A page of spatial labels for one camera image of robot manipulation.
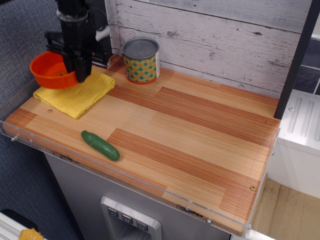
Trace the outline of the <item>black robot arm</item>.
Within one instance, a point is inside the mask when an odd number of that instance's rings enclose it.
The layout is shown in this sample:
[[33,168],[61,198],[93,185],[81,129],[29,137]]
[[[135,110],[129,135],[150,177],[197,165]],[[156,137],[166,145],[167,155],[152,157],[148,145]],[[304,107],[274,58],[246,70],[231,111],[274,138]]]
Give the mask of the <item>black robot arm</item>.
[[78,83],[91,74],[92,65],[108,68],[113,55],[106,11],[84,0],[58,0],[61,32],[46,32],[47,50],[60,54],[68,73]]

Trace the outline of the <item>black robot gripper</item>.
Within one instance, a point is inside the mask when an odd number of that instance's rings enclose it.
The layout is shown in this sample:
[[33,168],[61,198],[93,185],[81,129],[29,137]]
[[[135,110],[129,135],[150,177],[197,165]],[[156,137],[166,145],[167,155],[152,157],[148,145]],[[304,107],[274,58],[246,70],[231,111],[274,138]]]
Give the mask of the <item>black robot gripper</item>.
[[89,22],[89,15],[73,17],[58,16],[61,31],[47,31],[47,49],[60,54],[67,73],[76,72],[77,81],[82,83],[91,74],[92,64],[108,68],[112,54],[100,49],[96,31]]

